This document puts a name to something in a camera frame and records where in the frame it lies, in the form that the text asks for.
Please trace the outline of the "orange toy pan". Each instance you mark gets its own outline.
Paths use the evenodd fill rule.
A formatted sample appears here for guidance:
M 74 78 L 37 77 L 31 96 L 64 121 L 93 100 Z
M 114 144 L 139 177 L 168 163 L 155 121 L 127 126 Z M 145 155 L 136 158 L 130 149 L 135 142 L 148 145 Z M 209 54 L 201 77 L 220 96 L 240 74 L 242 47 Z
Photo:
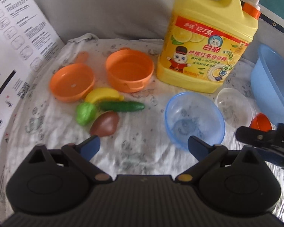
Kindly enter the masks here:
M 95 75 L 86 62 L 89 53 L 81 51 L 73 64 L 58 70 L 51 78 L 49 88 L 55 98 L 64 103 L 83 99 L 94 87 Z

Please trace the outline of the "white instruction sheet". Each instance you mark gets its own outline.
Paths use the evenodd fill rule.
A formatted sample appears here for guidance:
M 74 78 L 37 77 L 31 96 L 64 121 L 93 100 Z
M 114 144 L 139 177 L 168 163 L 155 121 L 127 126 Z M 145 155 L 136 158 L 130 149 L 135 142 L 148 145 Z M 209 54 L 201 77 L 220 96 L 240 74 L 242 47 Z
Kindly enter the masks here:
M 0 149 L 31 81 L 63 46 L 33 0 L 0 0 Z M 3 169 L 0 162 L 0 200 Z

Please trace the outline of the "orange toy pot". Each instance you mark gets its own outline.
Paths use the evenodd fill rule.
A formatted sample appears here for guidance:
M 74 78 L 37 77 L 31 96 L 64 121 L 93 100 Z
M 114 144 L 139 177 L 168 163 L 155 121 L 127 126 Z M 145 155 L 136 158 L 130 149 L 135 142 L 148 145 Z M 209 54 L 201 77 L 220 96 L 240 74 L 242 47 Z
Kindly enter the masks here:
M 149 84 L 154 62 L 143 52 L 122 49 L 112 53 L 105 61 L 109 84 L 124 93 L 139 92 Z

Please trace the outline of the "blue translucent bowl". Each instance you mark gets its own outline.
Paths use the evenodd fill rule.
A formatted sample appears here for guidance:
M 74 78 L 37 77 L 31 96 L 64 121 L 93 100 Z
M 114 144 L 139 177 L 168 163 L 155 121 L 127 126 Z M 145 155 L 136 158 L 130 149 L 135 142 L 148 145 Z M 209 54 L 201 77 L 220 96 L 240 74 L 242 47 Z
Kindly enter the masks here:
M 195 92 L 173 96 L 164 112 L 166 133 L 179 149 L 188 150 L 191 136 L 209 145 L 221 144 L 226 126 L 221 111 L 207 97 Z

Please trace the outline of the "grey teal striped cushion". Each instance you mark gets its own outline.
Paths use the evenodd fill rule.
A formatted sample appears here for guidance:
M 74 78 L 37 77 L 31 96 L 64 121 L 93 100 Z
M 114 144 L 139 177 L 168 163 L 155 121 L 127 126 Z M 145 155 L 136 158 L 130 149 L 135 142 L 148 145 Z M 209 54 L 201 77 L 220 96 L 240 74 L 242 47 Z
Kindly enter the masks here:
M 60 38 L 66 42 L 85 33 L 100 38 L 162 39 L 174 0 L 34 0 Z M 270 22 L 259 28 L 244 57 L 254 61 L 264 43 L 284 58 L 284 0 L 261 0 Z

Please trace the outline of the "brown toy fruit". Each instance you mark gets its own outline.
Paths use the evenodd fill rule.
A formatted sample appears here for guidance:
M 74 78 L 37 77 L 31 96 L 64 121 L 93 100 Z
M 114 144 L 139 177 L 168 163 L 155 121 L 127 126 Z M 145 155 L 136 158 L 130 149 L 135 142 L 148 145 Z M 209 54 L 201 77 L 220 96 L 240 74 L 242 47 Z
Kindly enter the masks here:
M 104 112 L 93 122 L 89 134 L 91 136 L 97 135 L 98 137 L 113 135 L 117 130 L 118 123 L 119 115 L 117 112 Z

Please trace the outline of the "clear plastic bowl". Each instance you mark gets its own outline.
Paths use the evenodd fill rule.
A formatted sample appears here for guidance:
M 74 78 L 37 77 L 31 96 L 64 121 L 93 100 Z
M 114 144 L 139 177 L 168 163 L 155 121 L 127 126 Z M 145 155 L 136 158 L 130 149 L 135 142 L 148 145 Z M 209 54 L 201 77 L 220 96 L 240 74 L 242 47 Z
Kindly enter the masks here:
M 248 99 L 236 89 L 223 88 L 214 101 L 221 111 L 225 123 L 237 129 L 248 127 L 252 121 L 252 111 Z

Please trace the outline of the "yellow toy banana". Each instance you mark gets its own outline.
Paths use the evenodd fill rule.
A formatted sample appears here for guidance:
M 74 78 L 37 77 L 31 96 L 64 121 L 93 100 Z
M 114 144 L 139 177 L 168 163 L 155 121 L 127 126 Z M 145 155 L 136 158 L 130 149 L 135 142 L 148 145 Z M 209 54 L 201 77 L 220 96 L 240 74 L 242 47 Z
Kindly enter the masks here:
M 112 88 L 96 88 L 84 99 L 88 103 L 100 103 L 102 101 L 123 101 L 124 96 Z

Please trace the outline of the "white patterned cloth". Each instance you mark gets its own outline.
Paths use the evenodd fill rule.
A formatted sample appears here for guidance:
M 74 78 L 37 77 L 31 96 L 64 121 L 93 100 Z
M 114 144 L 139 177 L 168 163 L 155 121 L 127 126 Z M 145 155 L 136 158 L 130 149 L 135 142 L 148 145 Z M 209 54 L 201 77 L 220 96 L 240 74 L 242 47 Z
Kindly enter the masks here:
M 131 47 L 156 59 L 162 44 L 157 40 L 98 40 L 91 34 L 71 40 L 59 55 L 44 66 L 33 82 L 20 88 L 20 108 L 7 143 L 4 177 L 9 179 L 18 165 L 38 143 L 58 148 L 66 142 L 78 142 L 88 135 L 75 122 L 75 106 L 55 99 L 49 91 L 49 81 L 60 68 L 87 50 L 97 84 L 107 83 L 105 57 L 122 47 Z M 151 194 L 154 185 L 148 180 L 156 173 L 175 175 L 195 159 L 177 149 L 168 139 L 164 128 L 164 107 L 180 88 L 152 79 L 147 89 L 129 94 L 130 100 L 146 104 L 144 111 L 123 114 L 116 134 L 101 142 L 94 162 L 112 175 L 137 173 L 133 184 L 122 184 L 117 193 L 96 191 L 93 200 L 78 217 L 67 214 L 61 220 L 25 217 L 13 212 L 7 197 L 0 200 L 0 224 L 4 226 L 280 226 L 275 216 L 267 220 L 235 220 L 214 213 L 200 203 L 190 189 L 180 191 L 164 181 L 164 188 Z

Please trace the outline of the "light green toy vegetable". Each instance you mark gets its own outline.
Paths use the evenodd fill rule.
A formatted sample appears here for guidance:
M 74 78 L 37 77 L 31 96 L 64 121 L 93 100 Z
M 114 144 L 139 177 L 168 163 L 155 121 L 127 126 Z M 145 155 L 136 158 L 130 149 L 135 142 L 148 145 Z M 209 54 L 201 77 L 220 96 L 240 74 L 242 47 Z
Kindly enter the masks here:
M 76 121 L 81 126 L 86 126 L 93 121 L 97 114 L 97 108 L 94 104 L 84 102 L 76 108 Z

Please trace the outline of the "green toy cucumber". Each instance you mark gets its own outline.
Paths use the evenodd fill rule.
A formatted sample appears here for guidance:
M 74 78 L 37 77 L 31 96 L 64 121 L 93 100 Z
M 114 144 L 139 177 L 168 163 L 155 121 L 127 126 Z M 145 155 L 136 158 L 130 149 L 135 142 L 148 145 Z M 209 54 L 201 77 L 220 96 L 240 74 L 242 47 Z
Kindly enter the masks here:
M 103 101 L 99 107 L 103 111 L 136 112 L 143 110 L 145 105 L 136 101 Z

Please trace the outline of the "small orange-red bowl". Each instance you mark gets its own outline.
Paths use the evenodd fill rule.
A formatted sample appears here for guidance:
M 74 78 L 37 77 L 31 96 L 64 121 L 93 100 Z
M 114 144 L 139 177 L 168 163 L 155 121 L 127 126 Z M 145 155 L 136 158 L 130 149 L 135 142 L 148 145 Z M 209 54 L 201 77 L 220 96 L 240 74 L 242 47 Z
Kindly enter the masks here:
M 268 132 L 272 130 L 272 125 L 268 117 L 263 114 L 259 113 L 255 116 L 255 118 L 251 121 L 249 126 L 252 129 Z

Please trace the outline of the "large blue plastic basin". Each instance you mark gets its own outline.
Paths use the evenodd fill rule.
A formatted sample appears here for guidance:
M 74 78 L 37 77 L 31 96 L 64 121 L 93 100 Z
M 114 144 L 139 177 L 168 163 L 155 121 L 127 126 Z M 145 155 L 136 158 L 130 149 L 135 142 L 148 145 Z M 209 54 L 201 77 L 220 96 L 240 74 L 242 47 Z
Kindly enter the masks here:
M 264 44 L 259 45 L 257 52 L 250 76 L 253 96 L 271 123 L 284 124 L 284 58 Z

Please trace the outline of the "yellow dish soap jug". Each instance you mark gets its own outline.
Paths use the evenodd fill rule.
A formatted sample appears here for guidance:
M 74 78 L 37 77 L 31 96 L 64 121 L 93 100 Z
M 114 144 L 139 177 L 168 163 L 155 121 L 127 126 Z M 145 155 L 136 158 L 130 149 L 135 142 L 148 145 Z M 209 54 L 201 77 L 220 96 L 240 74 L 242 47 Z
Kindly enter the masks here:
M 175 0 L 157 78 L 196 92 L 215 92 L 253 40 L 259 2 Z

